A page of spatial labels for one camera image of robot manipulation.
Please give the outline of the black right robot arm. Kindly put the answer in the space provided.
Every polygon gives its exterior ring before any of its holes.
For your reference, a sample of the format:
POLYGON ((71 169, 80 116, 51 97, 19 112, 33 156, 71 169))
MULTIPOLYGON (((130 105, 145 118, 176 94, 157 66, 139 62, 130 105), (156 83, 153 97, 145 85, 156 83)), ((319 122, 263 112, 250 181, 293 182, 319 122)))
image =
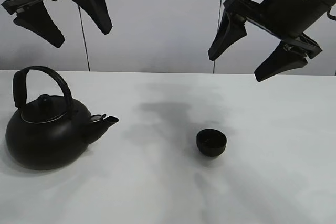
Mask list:
POLYGON ((321 51, 319 44, 305 34, 321 16, 331 20, 335 0, 225 0, 222 19, 208 57, 219 58, 232 44, 247 36, 245 22, 250 22, 280 39, 272 54, 254 71, 262 82, 277 74, 303 68, 308 59, 321 51))

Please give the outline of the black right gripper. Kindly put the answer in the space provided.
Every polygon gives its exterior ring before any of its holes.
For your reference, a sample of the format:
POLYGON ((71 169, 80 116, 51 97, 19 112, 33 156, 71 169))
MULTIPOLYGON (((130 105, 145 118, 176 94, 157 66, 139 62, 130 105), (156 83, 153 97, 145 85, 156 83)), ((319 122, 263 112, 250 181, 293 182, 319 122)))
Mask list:
POLYGON ((314 58, 321 47, 305 31, 329 14, 335 0, 225 0, 217 34, 208 50, 215 61, 226 49, 247 36, 250 22, 281 40, 273 53, 254 71, 258 82, 277 74, 303 68, 306 57, 314 58))

